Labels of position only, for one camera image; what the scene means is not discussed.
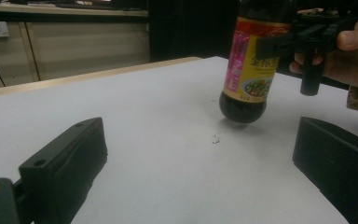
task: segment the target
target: white tabletop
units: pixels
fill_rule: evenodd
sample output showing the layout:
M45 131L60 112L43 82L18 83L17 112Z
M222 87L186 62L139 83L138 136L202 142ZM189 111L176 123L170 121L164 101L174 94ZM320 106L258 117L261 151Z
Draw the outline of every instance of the white tabletop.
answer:
M344 224L293 165L300 117L358 135L346 91L277 74L264 116L232 123L218 106L227 60L209 58L0 94L0 177L73 124L102 117L108 162L73 223Z

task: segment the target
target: sauce bottle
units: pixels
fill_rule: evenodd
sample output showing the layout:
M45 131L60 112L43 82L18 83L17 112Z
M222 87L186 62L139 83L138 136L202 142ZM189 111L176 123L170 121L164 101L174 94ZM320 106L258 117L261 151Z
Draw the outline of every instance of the sauce bottle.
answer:
M255 42L261 36L285 34L295 14L296 0L241 0L219 100L226 118L251 123L264 113L279 58L258 60Z

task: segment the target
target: table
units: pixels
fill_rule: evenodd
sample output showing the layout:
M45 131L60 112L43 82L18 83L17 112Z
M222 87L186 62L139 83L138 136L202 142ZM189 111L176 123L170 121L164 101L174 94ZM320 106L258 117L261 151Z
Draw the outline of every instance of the table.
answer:
M347 223L292 162L300 117L358 135L346 91L307 97L277 74L263 117L241 125L219 110L226 68L190 58L1 89L0 177L102 117L108 162L73 223Z
M0 4L0 21L147 23L147 11L90 10Z

